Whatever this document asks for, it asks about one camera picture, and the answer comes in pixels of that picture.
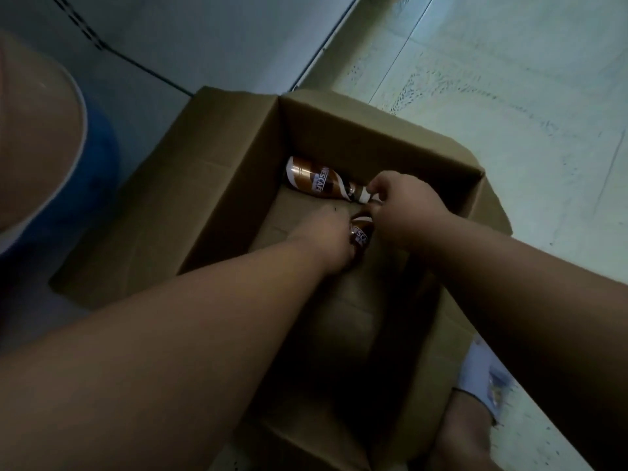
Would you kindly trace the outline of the person's left hand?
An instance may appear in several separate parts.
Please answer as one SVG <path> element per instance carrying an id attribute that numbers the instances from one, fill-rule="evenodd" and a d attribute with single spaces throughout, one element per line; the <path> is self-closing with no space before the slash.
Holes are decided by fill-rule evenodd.
<path id="1" fill-rule="evenodd" d="M 349 267 L 357 253 L 352 242 L 350 211 L 344 207 L 323 205 L 299 222 L 288 240 L 306 248 L 327 275 Z"/>

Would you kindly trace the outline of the person's right hand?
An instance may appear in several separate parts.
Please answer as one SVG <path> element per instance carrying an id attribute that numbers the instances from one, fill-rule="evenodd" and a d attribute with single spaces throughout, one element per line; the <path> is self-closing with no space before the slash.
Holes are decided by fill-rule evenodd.
<path id="1" fill-rule="evenodd" d="M 396 171 L 392 185 L 392 237 L 383 238 L 410 253 L 422 253 L 444 231 L 453 214 L 425 181 Z"/>

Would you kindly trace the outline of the brown coffee bottle white cap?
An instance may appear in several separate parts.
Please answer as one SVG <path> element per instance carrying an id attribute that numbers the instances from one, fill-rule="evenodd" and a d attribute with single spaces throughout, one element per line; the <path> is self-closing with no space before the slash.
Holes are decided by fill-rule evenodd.
<path id="1" fill-rule="evenodd" d="M 370 194 L 365 186 L 348 180 L 330 167 L 307 159 L 289 157 L 285 173 L 292 188 L 317 198 L 345 200 L 361 205 L 379 199 L 377 194 Z"/>

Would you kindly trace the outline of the person's right forearm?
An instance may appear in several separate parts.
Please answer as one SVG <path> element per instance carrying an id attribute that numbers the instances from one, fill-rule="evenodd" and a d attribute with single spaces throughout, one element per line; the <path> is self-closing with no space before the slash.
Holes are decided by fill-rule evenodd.
<path id="1" fill-rule="evenodd" d="M 587 463 L 628 471 L 628 285 L 451 213 L 408 245 Z"/>

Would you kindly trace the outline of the person's left forearm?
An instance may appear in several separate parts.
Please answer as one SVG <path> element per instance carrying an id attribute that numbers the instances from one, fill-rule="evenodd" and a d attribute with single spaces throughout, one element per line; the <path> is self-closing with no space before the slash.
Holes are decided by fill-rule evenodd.
<path id="1" fill-rule="evenodd" d="M 350 251 L 293 235 L 0 357 L 0 471 L 205 471 Z"/>

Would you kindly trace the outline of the brown cardboard box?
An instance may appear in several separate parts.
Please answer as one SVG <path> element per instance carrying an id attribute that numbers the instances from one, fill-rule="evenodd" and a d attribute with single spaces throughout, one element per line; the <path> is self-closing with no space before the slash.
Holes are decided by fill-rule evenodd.
<path id="1" fill-rule="evenodd" d="M 322 198 L 289 158 L 367 184 L 394 170 L 450 211 L 507 235 L 475 156 L 455 140 L 334 93 L 204 87 L 52 276 L 99 309 L 177 275 L 276 244 Z M 430 450 L 475 329 L 421 261 L 379 232 L 321 285 L 234 435 L 260 469 L 387 471 Z"/>

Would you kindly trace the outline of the pale patterned shorts leg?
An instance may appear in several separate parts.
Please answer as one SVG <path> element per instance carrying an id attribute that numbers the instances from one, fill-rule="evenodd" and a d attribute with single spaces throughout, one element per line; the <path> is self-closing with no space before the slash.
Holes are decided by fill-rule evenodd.
<path id="1" fill-rule="evenodd" d="M 485 340 L 476 334 L 459 370 L 454 389 L 472 397 L 487 408 L 492 424 L 500 423 L 513 376 Z"/>

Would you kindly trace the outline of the person's right leg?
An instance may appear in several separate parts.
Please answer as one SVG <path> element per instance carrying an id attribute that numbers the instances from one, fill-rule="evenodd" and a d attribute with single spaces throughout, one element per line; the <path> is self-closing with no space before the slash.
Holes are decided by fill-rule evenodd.
<path id="1" fill-rule="evenodd" d="M 475 396 L 451 393 L 425 471 L 502 471 L 491 458 L 493 417 Z"/>

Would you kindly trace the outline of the blue shorts with white trim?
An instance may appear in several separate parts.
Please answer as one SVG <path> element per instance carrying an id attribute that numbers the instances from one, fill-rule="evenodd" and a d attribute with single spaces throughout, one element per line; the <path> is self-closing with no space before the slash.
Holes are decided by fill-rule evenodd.
<path id="1" fill-rule="evenodd" d="M 111 123 L 83 95 L 87 130 L 77 164 L 59 192 L 16 233 L 0 234 L 0 258 L 28 245 L 58 239 L 112 199 L 121 175 L 121 152 Z"/>

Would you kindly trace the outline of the person's left knee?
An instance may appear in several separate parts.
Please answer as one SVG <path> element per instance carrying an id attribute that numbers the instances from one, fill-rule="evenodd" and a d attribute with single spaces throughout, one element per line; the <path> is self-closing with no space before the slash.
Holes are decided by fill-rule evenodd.
<path id="1" fill-rule="evenodd" d="M 0 235 L 59 194 L 87 135 L 83 95 L 50 56 L 0 30 Z"/>

